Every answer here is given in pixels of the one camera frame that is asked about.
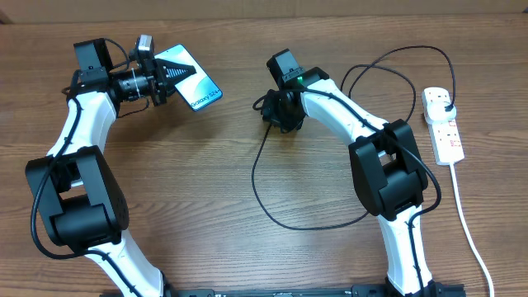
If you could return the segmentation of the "blue Galaxy smartphone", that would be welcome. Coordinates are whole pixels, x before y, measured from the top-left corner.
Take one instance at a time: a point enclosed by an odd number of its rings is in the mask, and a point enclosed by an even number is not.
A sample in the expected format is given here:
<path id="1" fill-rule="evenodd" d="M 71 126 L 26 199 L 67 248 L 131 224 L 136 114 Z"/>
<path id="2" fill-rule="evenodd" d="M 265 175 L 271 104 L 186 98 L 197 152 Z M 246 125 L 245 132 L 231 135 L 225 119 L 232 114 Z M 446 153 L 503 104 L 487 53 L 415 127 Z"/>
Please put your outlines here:
<path id="1" fill-rule="evenodd" d="M 156 54 L 155 58 L 175 64 L 190 65 L 195 68 L 196 72 L 194 74 L 175 84 L 177 92 L 193 111 L 201 110 L 223 96 L 217 84 L 198 64 L 184 45 L 179 44 L 166 49 Z"/>

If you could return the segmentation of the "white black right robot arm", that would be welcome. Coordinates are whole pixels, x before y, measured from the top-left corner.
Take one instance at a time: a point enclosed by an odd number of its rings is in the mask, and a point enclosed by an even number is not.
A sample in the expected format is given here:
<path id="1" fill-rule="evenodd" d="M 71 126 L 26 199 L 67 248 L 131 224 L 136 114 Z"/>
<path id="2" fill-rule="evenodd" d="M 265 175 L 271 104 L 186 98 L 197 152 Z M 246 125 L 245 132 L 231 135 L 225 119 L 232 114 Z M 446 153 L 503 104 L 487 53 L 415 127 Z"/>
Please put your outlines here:
<path id="1" fill-rule="evenodd" d="M 253 105 L 263 120 L 288 133 L 310 117 L 348 147 L 356 195 L 377 218 L 388 258 L 386 296 L 439 296 L 427 268 L 420 217 L 423 192 L 435 183 L 404 120 L 389 123 L 362 109 L 320 68 L 306 70 L 284 49 L 266 63 L 277 88 Z"/>

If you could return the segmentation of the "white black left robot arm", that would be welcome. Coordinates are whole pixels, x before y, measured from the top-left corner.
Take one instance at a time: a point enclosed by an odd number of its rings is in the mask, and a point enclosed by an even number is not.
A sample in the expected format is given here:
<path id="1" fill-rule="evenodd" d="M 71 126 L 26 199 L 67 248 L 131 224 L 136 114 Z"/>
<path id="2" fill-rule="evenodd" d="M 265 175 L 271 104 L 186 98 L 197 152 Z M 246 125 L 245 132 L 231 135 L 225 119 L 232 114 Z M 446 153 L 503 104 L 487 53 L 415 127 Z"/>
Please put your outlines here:
<path id="1" fill-rule="evenodd" d="M 130 234 L 129 208 L 103 151 L 121 102 L 144 97 L 162 105 L 178 83 L 199 74 L 199 66 L 176 48 L 155 54 L 149 35 L 113 64 L 108 43 L 98 38 L 73 46 L 78 69 L 63 90 L 68 118 L 53 148 L 26 165 L 31 237 L 49 258 L 94 261 L 122 296 L 175 296 Z"/>

